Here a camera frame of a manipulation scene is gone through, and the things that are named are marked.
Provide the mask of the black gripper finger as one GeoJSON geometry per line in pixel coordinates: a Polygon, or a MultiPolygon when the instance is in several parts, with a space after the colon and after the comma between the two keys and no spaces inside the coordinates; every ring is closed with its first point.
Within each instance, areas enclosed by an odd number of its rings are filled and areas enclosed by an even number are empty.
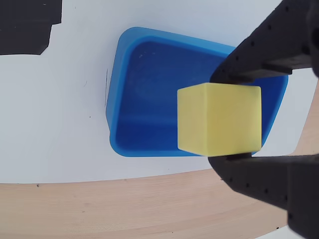
{"type": "Polygon", "coordinates": [[[246,84],[304,68],[319,74],[319,2],[283,0],[219,65],[210,82],[246,84]]]}
{"type": "Polygon", "coordinates": [[[287,211],[288,226],[306,239],[319,237],[319,156],[209,157],[234,191],[287,211]]]}

